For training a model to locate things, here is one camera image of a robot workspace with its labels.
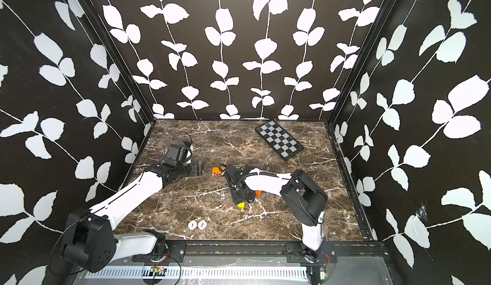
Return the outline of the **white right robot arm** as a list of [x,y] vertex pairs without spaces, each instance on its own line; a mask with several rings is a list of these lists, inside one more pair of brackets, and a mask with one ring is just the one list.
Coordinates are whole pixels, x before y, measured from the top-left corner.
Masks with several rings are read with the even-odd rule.
[[235,204],[253,203],[257,191],[282,198],[302,224],[305,248],[310,251],[320,249],[324,240],[322,224],[328,196],[303,170],[280,174],[224,164],[219,165],[218,170],[226,179]]

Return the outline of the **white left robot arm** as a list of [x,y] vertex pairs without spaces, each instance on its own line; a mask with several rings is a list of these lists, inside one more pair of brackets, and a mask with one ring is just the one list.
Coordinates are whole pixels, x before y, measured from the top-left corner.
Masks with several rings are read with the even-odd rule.
[[150,196],[181,178],[201,176],[202,172],[199,160],[176,168],[154,163],[110,198],[90,209],[77,208],[69,215],[61,236],[61,257],[89,272],[98,272],[117,259],[140,254],[161,261],[169,254],[164,236],[154,231],[120,235],[114,231]]

